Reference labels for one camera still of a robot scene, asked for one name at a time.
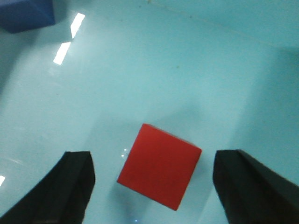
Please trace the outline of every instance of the red cube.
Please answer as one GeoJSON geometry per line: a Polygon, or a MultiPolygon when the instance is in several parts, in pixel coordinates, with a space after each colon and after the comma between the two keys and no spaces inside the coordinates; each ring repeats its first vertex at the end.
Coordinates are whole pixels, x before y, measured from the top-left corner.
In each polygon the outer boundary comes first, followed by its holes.
{"type": "Polygon", "coordinates": [[[117,182],[177,210],[201,152],[143,124],[117,182]]]}

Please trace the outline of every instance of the table surface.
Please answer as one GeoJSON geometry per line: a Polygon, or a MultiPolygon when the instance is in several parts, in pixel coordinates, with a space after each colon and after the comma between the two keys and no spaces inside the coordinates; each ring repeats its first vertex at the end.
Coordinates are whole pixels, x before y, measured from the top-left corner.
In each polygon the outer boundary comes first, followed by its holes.
{"type": "Polygon", "coordinates": [[[226,224],[212,183],[221,149],[299,185],[298,53],[155,2],[54,9],[55,26],[0,30],[0,215],[65,151],[93,156],[84,224],[226,224]],[[142,123],[203,150],[177,211],[116,183],[142,123]]]}

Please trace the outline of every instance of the cube face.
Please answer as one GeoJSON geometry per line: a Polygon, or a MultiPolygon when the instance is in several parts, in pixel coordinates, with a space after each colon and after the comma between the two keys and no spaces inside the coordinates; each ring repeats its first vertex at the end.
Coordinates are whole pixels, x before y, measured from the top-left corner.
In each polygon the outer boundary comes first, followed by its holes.
{"type": "Polygon", "coordinates": [[[177,210],[201,149],[143,124],[118,183],[177,210]]]}
{"type": "Polygon", "coordinates": [[[5,0],[0,4],[0,26],[11,33],[54,24],[52,0],[5,0]]]}

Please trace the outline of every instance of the blue cube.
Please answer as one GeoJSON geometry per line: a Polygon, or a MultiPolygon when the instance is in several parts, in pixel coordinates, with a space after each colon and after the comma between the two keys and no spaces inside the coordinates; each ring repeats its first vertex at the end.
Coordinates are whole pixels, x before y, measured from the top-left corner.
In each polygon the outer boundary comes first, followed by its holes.
{"type": "Polygon", "coordinates": [[[0,27],[17,33],[55,24],[52,0],[0,0],[0,27]]]}

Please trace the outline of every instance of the block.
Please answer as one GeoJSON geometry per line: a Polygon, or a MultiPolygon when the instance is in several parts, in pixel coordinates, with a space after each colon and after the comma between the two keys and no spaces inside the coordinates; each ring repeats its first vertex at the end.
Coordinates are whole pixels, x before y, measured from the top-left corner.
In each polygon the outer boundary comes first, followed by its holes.
{"type": "Polygon", "coordinates": [[[117,182],[177,210],[202,150],[143,124],[117,182]]]}
{"type": "Polygon", "coordinates": [[[89,152],[66,152],[0,224],[81,224],[95,175],[89,152]]]}
{"type": "Polygon", "coordinates": [[[52,0],[1,0],[0,27],[17,33],[55,24],[52,0]]]}
{"type": "Polygon", "coordinates": [[[299,223],[299,187],[242,150],[217,151],[213,182],[230,224],[299,223]]]}

